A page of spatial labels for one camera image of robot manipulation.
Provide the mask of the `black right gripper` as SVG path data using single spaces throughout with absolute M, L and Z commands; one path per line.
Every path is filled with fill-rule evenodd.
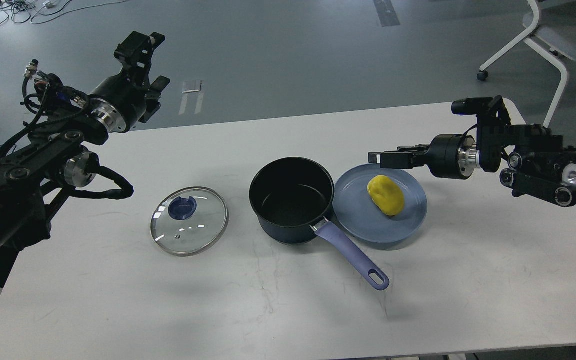
M 368 163 L 382 169 L 399 170 L 412 170 L 428 164 L 434 177 L 454 180 L 467 180 L 480 168 L 476 140 L 462 134 L 441 134 L 434 137 L 430 144 L 398 146 L 396 150 L 386 152 L 369 152 Z

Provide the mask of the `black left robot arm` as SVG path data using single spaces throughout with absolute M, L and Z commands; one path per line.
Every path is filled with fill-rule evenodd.
M 121 63 L 90 94 L 54 73 L 26 66 L 22 105 L 34 114 L 0 146 L 0 249 L 22 251 L 51 236 L 51 221 L 67 199 L 130 198 L 133 185 L 84 146 L 147 123 L 162 106 L 170 80 L 150 81 L 154 51 L 165 35 L 132 32 L 114 51 Z

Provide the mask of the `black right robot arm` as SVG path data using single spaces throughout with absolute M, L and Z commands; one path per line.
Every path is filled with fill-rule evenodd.
M 541 124 L 513 125 L 502 96 L 454 101 L 451 112 L 475 116 L 475 136 L 440 134 L 428 144 L 368 153 L 382 169 L 427 167 L 436 178 L 467 180 L 477 169 L 499 173 L 512 196 L 558 207 L 576 205 L 576 147 Z

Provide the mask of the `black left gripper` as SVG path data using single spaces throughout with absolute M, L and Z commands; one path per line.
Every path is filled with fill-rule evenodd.
M 149 75 L 154 51 L 164 41 L 166 36 L 158 32 L 133 31 L 115 48 L 121 75 L 108 77 L 89 94 L 91 115 L 108 133 L 126 133 L 136 123 L 146 124 L 162 107 L 170 79 L 158 76 L 150 85 Z

